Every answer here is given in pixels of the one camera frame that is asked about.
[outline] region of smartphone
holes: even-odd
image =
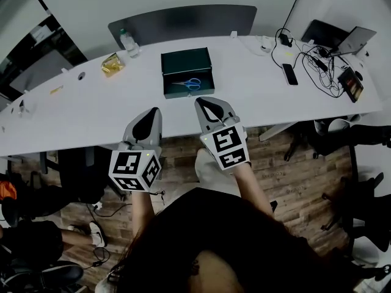
[[[287,80],[288,85],[298,85],[298,80],[293,71],[293,67],[290,64],[282,64],[282,71]]]

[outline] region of plastic bottle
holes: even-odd
[[[136,57],[139,54],[139,45],[134,42],[133,37],[124,28],[120,31],[120,40],[130,57]]]

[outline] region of curved desk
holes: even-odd
[[[163,137],[200,133],[195,97],[165,99],[160,54],[202,47],[208,47],[213,65],[213,96],[229,102],[246,127],[364,114],[382,108],[367,70],[354,56],[347,58],[364,77],[364,90],[357,103],[352,103],[345,93],[334,99],[320,92],[306,74],[301,59],[294,69],[299,85],[288,86],[270,55],[254,54],[263,52],[253,36],[240,40],[175,40],[144,46],[136,59],[118,52],[126,67],[111,78],[106,78],[100,69],[107,55],[27,92],[0,113],[0,126],[4,127],[0,129],[0,156],[117,143],[127,124],[153,106],[159,107],[163,115]],[[293,63],[299,52],[295,48],[280,45],[274,57],[279,63]],[[86,75],[79,81],[82,72]],[[30,112],[19,117],[22,99]]]

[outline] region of scissors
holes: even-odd
[[[197,91],[201,88],[201,80],[198,78],[191,78],[188,81],[173,82],[175,85],[185,85],[190,91]]]

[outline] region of forearm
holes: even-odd
[[[238,183],[241,197],[251,202],[260,211],[273,217],[274,214],[269,199],[259,186],[251,166],[241,164],[233,169],[233,175]]]
[[[151,197],[148,192],[132,192],[132,226],[133,236],[143,230],[155,216]]]

